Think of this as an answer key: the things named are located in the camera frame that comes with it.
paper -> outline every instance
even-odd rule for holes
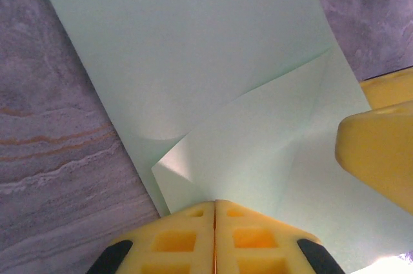
[[[240,95],[331,45],[318,0],[51,0],[160,214],[150,168]]]
[[[171,211],[229,199],[315,234],[355,271],[413,243],[413,218],[334,158],[339,122],[367,109],[335,43],[208,118],[152,170]]]

